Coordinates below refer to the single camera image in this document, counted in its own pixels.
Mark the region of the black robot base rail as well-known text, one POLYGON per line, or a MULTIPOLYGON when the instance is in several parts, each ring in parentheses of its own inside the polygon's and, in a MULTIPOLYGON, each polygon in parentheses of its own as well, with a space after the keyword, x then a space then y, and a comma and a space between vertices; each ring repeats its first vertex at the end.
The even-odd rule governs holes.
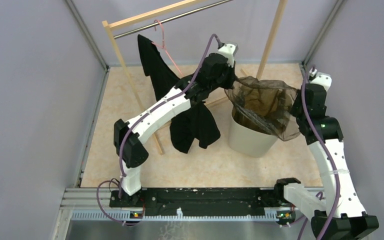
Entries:
POLYGON ((273 188, 146 188, 132 197, 134 207, 144 207, 146 216, 258 217, 267 208, 291 211, 273 188))

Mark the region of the dark translucent trash bag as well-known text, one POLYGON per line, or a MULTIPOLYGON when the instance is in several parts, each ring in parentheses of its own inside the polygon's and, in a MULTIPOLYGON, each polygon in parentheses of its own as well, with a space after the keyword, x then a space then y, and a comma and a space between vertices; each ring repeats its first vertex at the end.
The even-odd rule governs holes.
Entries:
POLYGON ((300 135, 292 106, 298 90, 282 80, 239 77, 225 94, 233 105, 233 120, 253 131, 286 142, 300 135))

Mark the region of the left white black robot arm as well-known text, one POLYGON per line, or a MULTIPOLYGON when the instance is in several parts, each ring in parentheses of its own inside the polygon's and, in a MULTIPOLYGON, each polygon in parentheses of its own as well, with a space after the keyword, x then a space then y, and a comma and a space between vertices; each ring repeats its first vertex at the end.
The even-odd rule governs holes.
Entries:
POLYGON ((192 76, 182 78, 168 93, 138 116, 114 123, 113 142, 119 157, 119 192, 133 196, 142 188, 141 166, 149 153, 144 144, 164 124, 204 102, 218 88, 235 80, 235 54, 213 52, 192 76))

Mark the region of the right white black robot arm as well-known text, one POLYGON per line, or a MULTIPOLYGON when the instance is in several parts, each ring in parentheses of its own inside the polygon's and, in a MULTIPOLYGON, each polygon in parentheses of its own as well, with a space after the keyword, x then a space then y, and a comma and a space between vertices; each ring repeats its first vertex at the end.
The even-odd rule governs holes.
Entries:
POLYGON ((361 240, 379 228, 379 221, 367 213, 354 188, 341 126, 326 115, 328 89, 323 83, 303 83, 291 109, 316 161, 324 199, 292 178, 278 180, 275 188, 309 221, 316 239, 361 240))

